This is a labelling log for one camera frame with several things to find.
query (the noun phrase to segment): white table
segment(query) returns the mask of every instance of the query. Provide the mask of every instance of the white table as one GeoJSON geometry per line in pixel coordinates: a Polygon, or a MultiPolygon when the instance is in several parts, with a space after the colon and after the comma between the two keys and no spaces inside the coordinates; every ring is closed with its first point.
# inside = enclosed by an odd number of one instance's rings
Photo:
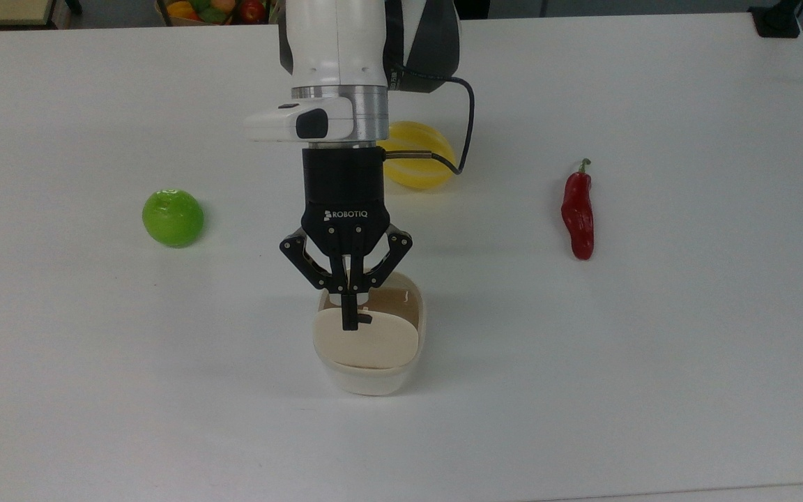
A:
{"type": "MultiPolygon", "coordinates": [[[[468,171],[388,185],[429,311],[395,397],[333,387],[277,244],[273,26],[0,33],[0,500],[531,500],[803,483],[803,36],[749,14],[463,24],[468,171]],[[788,117],[787,121],[778,119],[788,117]],[[597,247],[562,184],[593,161],[597,247]],[[190,248],[140,212],[205,204],[190,248]]],[[[465,94],[395,95],[455,145],[465,94]]]]}

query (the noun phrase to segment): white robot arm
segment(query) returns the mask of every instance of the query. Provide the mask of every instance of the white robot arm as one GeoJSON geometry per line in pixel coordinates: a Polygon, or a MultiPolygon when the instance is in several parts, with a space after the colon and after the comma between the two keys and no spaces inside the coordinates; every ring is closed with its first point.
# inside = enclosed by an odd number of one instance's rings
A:
{"type": "Polygon", "coordinates": [[[389,133],[388,90],[430,92],[439,77],[452,76],[459,20],[453,0],[287,0],[280,34],[292,99],[252,115],[245,127],[253,140],[309,144],[302,226],[281,251],[315,288],[339,296],[343,329],[356,330],[369,321],[358,305],[412,244],[383,204],[385,151],[376,141],[389,133]],[[383,235],[389,253],[364,270],[383,235]],[[329,270],[306,252],[309,238],[329,270]]]}

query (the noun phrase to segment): fruit basket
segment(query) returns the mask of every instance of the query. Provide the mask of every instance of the fruit basket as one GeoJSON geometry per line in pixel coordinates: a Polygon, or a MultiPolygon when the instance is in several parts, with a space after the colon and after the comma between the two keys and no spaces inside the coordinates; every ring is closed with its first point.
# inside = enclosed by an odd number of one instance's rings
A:
{"type": "Polygon", "coordinates": [[[277,19],[283,3],[283,0],[154,0],[153,9],[167,26],[266,24],[277,19]]]}

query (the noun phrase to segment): white bowl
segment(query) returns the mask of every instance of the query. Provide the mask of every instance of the white bowl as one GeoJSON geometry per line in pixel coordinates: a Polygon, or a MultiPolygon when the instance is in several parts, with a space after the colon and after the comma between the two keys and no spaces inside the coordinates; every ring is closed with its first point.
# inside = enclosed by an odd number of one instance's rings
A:
{"type": "Polygon", "coordinates": [[[340,388],[354,394],[385,396],[404,385],[423,351],[426,308],[417,285],[391,273],[359,305],[372,317],[358,330],[343,331],[342,313],[321,293],[314,322],[315,352],[340,388]]]}

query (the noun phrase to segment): red chili pepper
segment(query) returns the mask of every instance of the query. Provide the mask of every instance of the red chili pepper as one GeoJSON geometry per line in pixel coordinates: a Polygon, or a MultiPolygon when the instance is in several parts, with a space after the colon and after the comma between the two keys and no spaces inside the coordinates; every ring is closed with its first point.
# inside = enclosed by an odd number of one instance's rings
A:
{"type": "Polygon", "coordinates": [[[593,254],[593,210],[590,209],[590,175],[584,168],[589,159],[581,161],[578,172],[566,180],[563,196],[563,222],[572,237],[572,252],[579,260],[587,260],[593,254]]]}

